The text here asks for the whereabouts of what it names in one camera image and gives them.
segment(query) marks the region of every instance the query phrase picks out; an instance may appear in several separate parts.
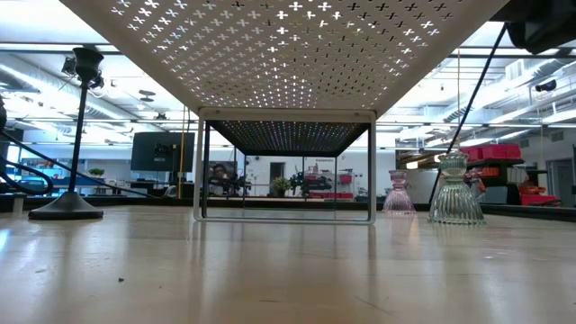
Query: glass vase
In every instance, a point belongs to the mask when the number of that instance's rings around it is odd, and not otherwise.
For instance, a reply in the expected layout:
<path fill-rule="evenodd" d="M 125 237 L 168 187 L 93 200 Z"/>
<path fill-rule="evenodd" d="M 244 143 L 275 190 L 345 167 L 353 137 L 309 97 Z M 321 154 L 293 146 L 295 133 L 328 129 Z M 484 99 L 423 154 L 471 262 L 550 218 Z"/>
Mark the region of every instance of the glass vase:
<path fill-rule="evenodd" d="M 384 201 L 384 214 L 387 216 L 414 214 L 414 205 L 406 192 L 406 172 L 399 170 L 390 171 L 392 190 Z"/>
<path fill-rule="evenodd" d="M 468 155 L 460 151 L 440 157 L 445 184 L 430 206 L 429 221 L 463 225 L 486 223 L 478 201 L 464 183 L 467 162 Z"/>

